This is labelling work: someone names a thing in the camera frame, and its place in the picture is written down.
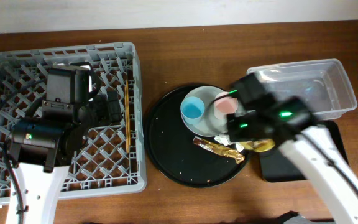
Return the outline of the yellow bowl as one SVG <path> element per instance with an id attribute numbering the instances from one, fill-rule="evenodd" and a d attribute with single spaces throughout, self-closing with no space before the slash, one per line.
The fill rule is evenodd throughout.
<path id="1" fill-rule="evenodd" d="M 275 142 L 272 139 L 265 139 L 260 141 L 246 141 L 239 143 L 244 149 L 255 152 L 266 152 L 275 147 Z"/>

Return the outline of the pink cup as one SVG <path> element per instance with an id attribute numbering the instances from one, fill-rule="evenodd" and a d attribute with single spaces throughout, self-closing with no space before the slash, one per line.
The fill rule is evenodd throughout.
<path id="1" fill-rule="evenodd" d="M 238 100 L 233 97 L 225 97 L 214 102 L 214 115 L 217 119 L 224 119 L 225 115 L 233 114 L 238 109 Z"/>

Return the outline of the gold snack wrapper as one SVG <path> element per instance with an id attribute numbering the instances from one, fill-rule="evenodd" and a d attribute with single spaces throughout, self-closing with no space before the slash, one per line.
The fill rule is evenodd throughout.
<path id="1" fill-rule="evenodd" d="M 231 149 L 226 146 L 215 144 L 208 140 L 199 138 L 198 136 L 193 138 L 193 144 L 219 156 L 232 158 L 236 161 L 237 164 L 240 164 L 245 159 L 245 156 L 238 152 L 236 149 Z"/>

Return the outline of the light blue cup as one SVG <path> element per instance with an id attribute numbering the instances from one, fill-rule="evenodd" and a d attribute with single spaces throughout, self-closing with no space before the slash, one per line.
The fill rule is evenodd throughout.
<path id="1" fill-rule="evenodd" d="M 203 101 L 195 96 L 185 98 L 180 105 L 180 112 L 188 124 L 198 124 L 205 111 Z"/>

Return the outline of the white tissue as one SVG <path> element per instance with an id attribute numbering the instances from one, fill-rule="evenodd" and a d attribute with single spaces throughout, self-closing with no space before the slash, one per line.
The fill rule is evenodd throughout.
<path id="1" fill-rule="evenodd" d="M 229 136 L 226 134 L 220 134 L 218 136 L 215 136 L 214 140 L 219 144 L 222 144 L 227 147 L 234 146 L 239 152 L 242 152 L 244 150 L 244 147 L 238 142 L 231 142 Z"/>

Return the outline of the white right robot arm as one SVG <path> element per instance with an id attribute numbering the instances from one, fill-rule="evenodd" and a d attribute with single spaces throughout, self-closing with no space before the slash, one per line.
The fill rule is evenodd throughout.
<path id="1" fill-rule="evenodd" d="M 358 223 L 358 178 L 328 129 L 299 97 L 278 100 L 253 73 L 232 84 L 245 114 L 227 116 L 232 142 L 271 139 L 329 208 L 336 223 Z"/>

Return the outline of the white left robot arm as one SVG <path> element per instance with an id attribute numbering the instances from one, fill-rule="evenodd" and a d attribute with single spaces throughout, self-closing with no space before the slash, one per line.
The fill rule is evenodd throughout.
<path id="1" fill-rule="evenodd" d="M 53 223 L 76 152 L 91 128 L 119 124 L 117 91 L 101 93 L 88 62 L 49 69 L 46 94 L 13 127 L 4 152 L 11 176 L 6 223 Z"/>

